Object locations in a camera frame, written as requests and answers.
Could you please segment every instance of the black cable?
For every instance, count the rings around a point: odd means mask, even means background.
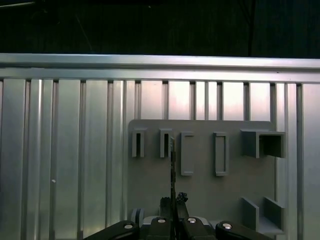
[[[245,0],[242,0],[242,6],[243,6],[243,10],[245,11],[245,14],[247,15],[249,21],[250,21],[250,13],[249,13],[249,10],[247,8],[247,5],[246,5],[246,1]]]
[[[256,0],[251,2],[251,15],[249,25],[249,41],[248,41],[248,56],[252,55],[252,43],[254,40],[254,28],[255,28],[255,12],[256,12]]]
[[[248,26],[250,26],[250,15],[249,15],[248,9],[243,5],[244,2],[241,2],[240,0],[238,0],[237,2],[239,4],[239,7],[241,9],[241,12],[243,14],[243,17],[246,23],[248,24]]]

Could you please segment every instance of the vertical aluminum slat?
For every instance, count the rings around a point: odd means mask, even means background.
[[[217,120],[218,117],[218,88],[217,83],[214,81],[208,82],[206,89],[207,101],[207,119]]]
[[[57,107],[56,239],[76,239],[78,224],[78,164],[80,81],[60,80]]]
[[[319,238],[319,219],[320,219],[320,85],[304,84],[302,86],[302,112],[303,118],[301,135],[303,137],[303,175],[299,181],[302,181],[302,194],[304,199],[300,204],[303,205],[303,214],[299,217],[303,221],[303,239]]]
[[[54,81],[43,80],[41,110],[41,148],[40,148],[40,202],[39,227],[40,240],[49,239],[50,226],[50,189],[51,189],[51,139]]]
[[[162,119],[163,83],[161,81],[141,82],[141,119]]]
[[[197,81],[195,83],[195,119],[206,119],[206,83]]]
[[[287,165],[286,186],[286,229],[287,239],[297,239],[297,86],[285,86],[285,122],[287,138],[287,158],[283,159]]]
[[[222,83],[223,120],[244,120],[244,84]]]
[[[124,112],[125,114],[124,114],[124,125],[123,125],[124,127],[123,127],[123,173],[122,173],[123,174],[122,219],[127,219],[128,217],[128,152],[129,152],[128,125],[130,121],[135,118],[135,81],[128,80],[125,82]]]
[[[286,131],[285,120],[285,84],[275,85],[275,104],[276,104],[276,130]],[[276,200],[279,204],[286,206],[287,198],[287,159],[276,158]]]
[[[0,168],[0,239],[20,240],[22,224],[24,124],[24,79],[4,79]]]
[[[270,84],[249,83],[250,120],[270,121]]]
[[[190,83],[188,81],[169,81],[168,118],[171,120],[190,119]]]
[[[28,188],[26,239],[39,239],[40,225],[40,164],[43,81],[31,80],[28,134]]]
[[[112,86],[112,119],[111,119],[111,153],[110,171],[107,180],[110,182],[108,193],[110,199],[110,222],[115,224],[121,219],[123,205],[123,143],[124,143],[124,82],[116,80]]]
[[[105,228],[107,99],[107,81],[86,81],[82,176],[84,238]]]

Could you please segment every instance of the gray pegboard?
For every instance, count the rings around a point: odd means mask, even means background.
[[[271,122],[133,120],[128,131],[129,215],[135,208],[144,208],[145,216],[156,216],[160,199],[170,196],[168,136],[176,139],[175,189],[177,194],[188,194],[186,205],[190,215],[208,221],[257,222],[252,226],[259,231],[259,221],[266,220],[264,210],[268,206],[283,211],[275,202],[266,202],[266,198],[275,199],[274,156],[285,154],[285,134],[275,132]],[[244,132],[256,132],[256,137],[249,139]],[[260,136],[277,138],[270,141]],[[254,151],[254,156],[245,155],[248,149]],[[252,218],[258,215],[260,220],[244,219],[246,200],[256,211]],[[282,222],[283,213],[278,215],[281,219],[273,222]],[[271,224],[268,233],[282,232],[270,230],[272,222],[268,223]]]

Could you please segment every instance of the gray plastic tab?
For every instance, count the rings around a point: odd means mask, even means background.
[[[259,207],[245,197],[242,198],[242,224],[254,231],[259,229]]]
[[[285,230],[285,209],[268,197],[263,199],[263,214],[279,229]]]
[[[146,128],[136,128],[132,131],[132,157],[145,156],[145,131]]]
[[[242,154],[259,159],[263,155],[286,157],[284,132],[242,129]]]
[[[193,137],[194,133],[192,131],[181,132],[181,175],[182,176],[192,176],[195,169],[195,160],[192,155],[189,154],[191,146],[186,144],[187,138]]]
[[[229,174],[229,137],[226,132],[213,133],[213,152],[215,175],[227,176]]]
[[[170,158],[170,137],[172,137],[171,128],[160,128],[160,158]]]

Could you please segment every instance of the rectangular slot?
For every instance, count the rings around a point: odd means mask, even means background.
[[[213,134],[214,172],[217,177],[229,173],[229,138],[225,132]]]
[[[263,154],[270,155],[278,158],[283,158],[285,156],[284,150],[284,135],[261,135],[260,140],[263,143]]]
[[[132,157],[145,156],[145,129],[135,129],[132,133]]]
[[[190,154],[192,151],[192,146],[186,143],[186,138],[193,137],[193,132],[182,132],[181,133],[181,175],[191,176],[195,170],[195,163],[193,155]]]
[[[169,138],[172,135],[172,129],[160,129],[160,158],[170,158],[170,141]]]
[[[259,207],[244,197],[242,198],[242,224],[254,231],[259,229]]]

